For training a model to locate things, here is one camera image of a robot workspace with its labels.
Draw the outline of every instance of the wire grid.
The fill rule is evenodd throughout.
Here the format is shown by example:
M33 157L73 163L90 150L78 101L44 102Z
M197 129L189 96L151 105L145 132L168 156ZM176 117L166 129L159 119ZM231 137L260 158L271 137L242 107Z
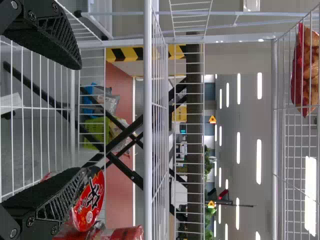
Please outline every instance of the wire grid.
M320 128L319 128L319 75L312 79L308 68L314 63L312 58L319 58L318 53L304 55L308 59L301 70L301 84L306 84L309 93L309 101L306 106L295 106L292 103L296 99L297 82L291 82L292 75L297 74L297 59L295 45L299 32L299 23L310 28L311 31L320 32L319 5L309 12L292 29L277 39L276 53L276 111L277 111L277 235L282 240L310 240L320 239L319 235L319 159L320 159ZM305 31L302 36L303 52L312 50L315 47L306 46ZM311 92L315 89L316 102L311 103ZM314 111L303 117L303 109L314 108ZM308 159L306 156L316 159L316 174L314 179L306 184L308 175L311 173L306 168ZM314 185L315 192L309 188Z
M86 120L94 118L105 118L106 117L106 106L105 104L101 104L103 106L103 113L102 112L90 112L85 113L84 109L91 109L96 108L97 105L93 102L84 104L84 98L88 95L81 92L80 87L92 87L93 83L97 87L103 87L104 91L101 94L93 93L91 96L94 98L103 98L106 99L106 49L105 48L95 48L95 49L82 49L81 50L81 59L82 59L82 70L78 76L78 129L80 126L82 127L91 127L91 124L97 126L95 132L91 132L93 136L99 135L102 136L104 141L99 142L102 146L107 145L106 142L106 121L101 121L97 123L88 123ZM106 148L104 147L104 152L99 152L98 150L93 150L86 148L85 146L88 143L85 141L86 134L77 132L77 155L78 155L78 165L82 166L84 163L88 161L88 159L92 158L95 154L100 153L106 159ZM100 161L99 167L102 167L105 164L104 160ZM107 196L107 189L104 188L104 200L101 208L101 212L98 216L98 220L103 221L106 223L106 196Z
M90 43L99 41L102 43L102 40L92 30L90 30L90 28L88 28L82 21L75 17L65 6L58 2L58 0L55 1L60 5L60 7L63 8L77 42L86 41Z
M192 36L206 36L213 0L169 0L174 37L185 36L186 32L197 32ZM186 14L200 11L207 14Z
M177 176L174 176L174 191L172 195L175 206L174 230L175 238L178 239L194 239L194 237L205 239L205 45L199 45L199 49L199 52L187 50L184 53L193 56L194 59L192 60L185 62L185 60L174 59L174 105L179 104L181 98L185 96L187 99L193 99L193 102L183 103L179 108L187 108L188 105L197 108L196 111L192 110L192 113L188 113L188 111L184 112L176 107L174 108L174 172L187 183L186 185L182 185L177 180ZM176 52L176 45L174 46L174 54L179 54ZM181 64L185 66L200 65L200 72L177 72ZM181 84L177 81L177 76L180 75L185 75L191 80L182 83L186 84L186 89L177 92L177 86ZM193 80L196 75L201 76L201 81ZM179 120L182 117L181 115L187 118L186 122ZM180 127L182 126L185 127L185 132L180 131ZM194 150L194 146L201 146L201 151ZM199 156L198 160L200 161L193 162L187 159L187 157L192 158L197 156ZM198 186L197 189L190 190L194 186ZM187 221L179 221L177 219L178 214L186 216ZM195 226L197 227L194 229L197 229L197 231L190 230L190 228Z
M57 111L70 113L71 70L0 36L0 108L10 119L0 121L0 202L37 184L50 172L69 167L70 123ZM3 63L9 64L5 70ZM17 79L16 69L30 80ZM42 93L33 92L38 86ZM49 104L49 95L56 99Z
M143 150L145 160L148 161L148 156L151 156L152 163L145 165L144 201L147 217L144 219L144 228L146 240L166 240L169 239L168 46L157 16L151 4L149 6L150 12L146 14L151 19L147 23L151 24L151 31L146 38L150 44L146 41L144 49L150 55L145 58L144 64L151 71L144 75L144 97L150 97L151 101L144 103ZM151 92L146 96L146 89L150 87Z

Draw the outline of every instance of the ceiling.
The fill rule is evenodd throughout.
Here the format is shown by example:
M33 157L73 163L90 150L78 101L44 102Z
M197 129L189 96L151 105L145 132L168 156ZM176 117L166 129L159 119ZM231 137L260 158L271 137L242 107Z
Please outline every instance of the ceiling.
M262 240L272 239L272 148L271 148L271 76L262 74L262 99L257 98L257 73L241 74L241 100L237 104L237 75L218 74L215 82L217 100L216 120L218 138L215 152L217 167L221 168L215 178L217 192L225 189L228 179L230 199L240 204L255 205L240 207L239 230L236 229L236 208L223 207L221 224L217 222L217 240L225 239L225 224L228 224L228 239L254 240L256 231ZM226 107L226 85L229 83L229 107ZM222 92L222 109L220 105ZM222 130L221 146L220 127ZM240 163L237 164L237 132L240 133ZM256 182L257 139L262 142L261 185Z

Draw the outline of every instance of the ceiling light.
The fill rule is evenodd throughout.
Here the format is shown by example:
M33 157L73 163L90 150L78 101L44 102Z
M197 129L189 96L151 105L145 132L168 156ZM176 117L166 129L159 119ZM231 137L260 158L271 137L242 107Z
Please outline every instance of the ceiling light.
M236 133L236 163L240 164L240 132Z
M255 232L255 240L261 240L260 234L257 231Z
M221 167L219 167L219 188L221 188Z
M218 126L217 124L214 126L214 141L218 140Z
M229 83L227 82L226 83L226 107L228 108L229 107Z
M239 207L239 204L240 204L240 201L239 201L239 198L236 198L236 201L235 201L235 204L236 204L236 207L235 207L235 228L237 230L239 230L239 223L240 223L240 207Z
M221 224L221 205L218 206L218 223Z
M256 182L261 184L262 142L256 141Z
M238 73L236 76L236 99L237 99L237 103L238 105L241 102L241 74Z
M305 196L304 196L304 228L312 236L316 236L317 212L317 161L313 157L305 157Z
M224 240L228 240L228 224L224 225Z
M219 127L219 146L222 146L222 126Z
M214 220L213 222L213 236L216 238L217 237L217 222Z
M214 176L217 176L217 162L214 162Z
M222 109L222 89L220 89L220 109Z
M257 74L257 98L262 98L262 73L258 72Z

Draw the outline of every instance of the product on shelf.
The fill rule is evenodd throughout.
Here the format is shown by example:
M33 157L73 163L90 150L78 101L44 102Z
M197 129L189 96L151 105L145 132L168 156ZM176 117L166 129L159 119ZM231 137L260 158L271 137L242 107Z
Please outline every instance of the product on shelf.
M104 172L97 166L88 167L83 181L76 189L77 201L71 206L67 225L67 232L87 232L96 222L102 209L105 196ZM56 172L46 174L41 182L55 176Z
M303 117L312 113L319 101L319 34L311 34L311 29L302 23L293 53L291 101L299 112L302 110Z
M53 240L143 240L144 229L141 225L116 229L106 229L103 222L96 222L86 232L75 231L68 225L63 225L61 231Z

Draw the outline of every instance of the wire basket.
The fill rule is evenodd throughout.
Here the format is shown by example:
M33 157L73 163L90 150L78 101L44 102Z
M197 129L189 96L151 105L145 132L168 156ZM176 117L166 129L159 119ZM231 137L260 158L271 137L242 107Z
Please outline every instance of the wire basket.
M85 129L87 129L90 133L95 134L95 138L102 143L109 143L109 118L107 117L97 117L84 121ZM84 148L91 150L98 150L90 141L84 138Z

